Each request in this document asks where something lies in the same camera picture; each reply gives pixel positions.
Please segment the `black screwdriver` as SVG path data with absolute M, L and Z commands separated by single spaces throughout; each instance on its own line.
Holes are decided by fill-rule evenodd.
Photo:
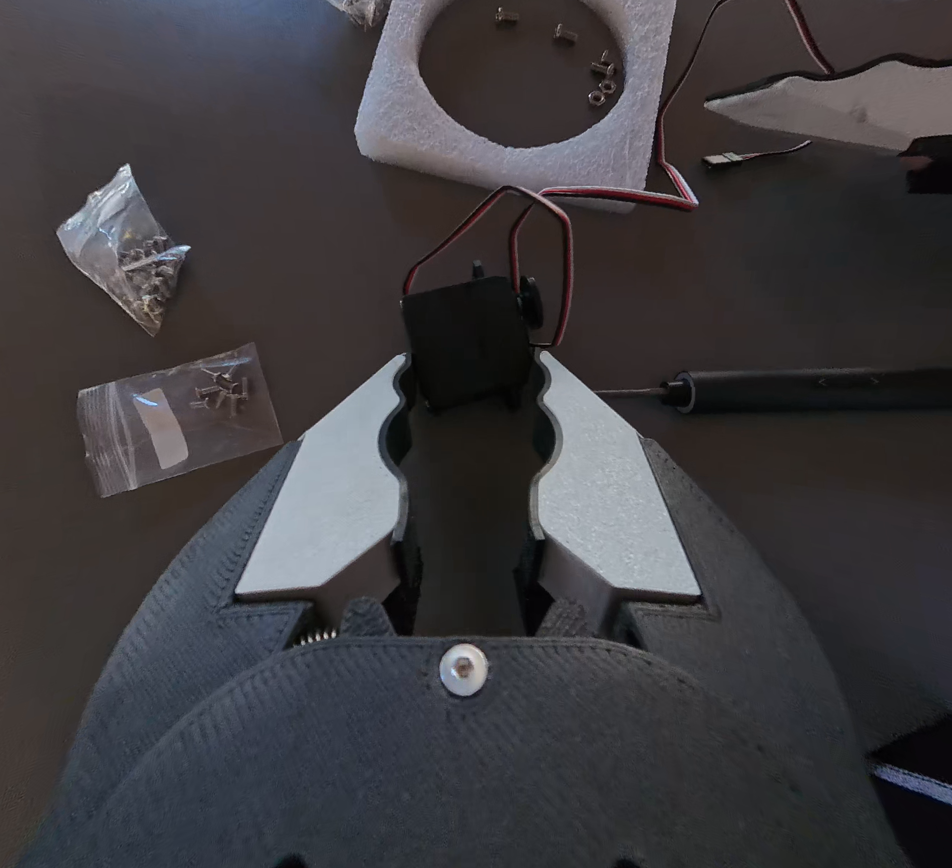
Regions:
M 948 366 L 770 371 L 684 371 L 644 389 L 603 398 L 654 398 L 682 414 L 948 410 Z

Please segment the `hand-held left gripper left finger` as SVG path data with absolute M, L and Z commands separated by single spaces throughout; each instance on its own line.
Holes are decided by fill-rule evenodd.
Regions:
M 299 440 L 235 594 L 347 604 L 413 598 L 413 374 L 399 354 Z

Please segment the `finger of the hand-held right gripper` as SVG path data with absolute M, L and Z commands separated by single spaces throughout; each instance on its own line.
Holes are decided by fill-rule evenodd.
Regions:
M 951 61 L 909 54 L 839 74 L 781 73 L 722 91 L 705 109 L 738 124 L 895 154 L 950 136 Z

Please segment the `white foam frame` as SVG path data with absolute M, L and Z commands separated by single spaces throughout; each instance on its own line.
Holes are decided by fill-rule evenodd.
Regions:
M 504 184 L 538 193 L 557 186 L 645 188 L 677 0 L 579 0 L 612 29 L 625 87 L 585 132 L 529 148 L 473 133 L 425 85 L 422 42 L 453 1 L 392 0 L 354 128 L 362 155 L 487 190 Z

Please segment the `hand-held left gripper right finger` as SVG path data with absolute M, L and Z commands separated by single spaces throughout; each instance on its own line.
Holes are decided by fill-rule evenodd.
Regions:
M 551 353 L 536 362 L 531 580 L 583 605 L 700 601 L 639 433 Z

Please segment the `scattered clear plastic parts bags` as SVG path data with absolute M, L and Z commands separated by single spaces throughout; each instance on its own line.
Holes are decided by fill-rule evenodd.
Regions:
M 325 0 L 358 28 L 383 23 L 392 0 Z M 190 247 L 152 214 L 131 167 L 57 229 L 65 255 L 155 337 Z M 253 344 L 171 370 L 82 390 L 77 419 L 96 491 L 112 496 L 277 445 L 280 428 Z

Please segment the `dark desk with wooden edge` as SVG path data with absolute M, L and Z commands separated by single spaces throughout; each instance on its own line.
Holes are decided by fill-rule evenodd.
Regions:
M 101 499 L 78 391 L 254 341 L 294 437 L 403 348 L 401 276 L 483 194 L 360 155 L 375 47 L 323 0 L 2 0 L 2 862 L 141 600 L 273 454 Z M 950 360 L 948 196 L 834 145 L 699 163 L 777 142 L 705 96 L 810 66 L 780 0 L 720 10 L 665 120 L 701 207 L 572 212 L 578 377 Z M 874 737 L 950 699 L 948 413 L 618 407 L 776 570 Z

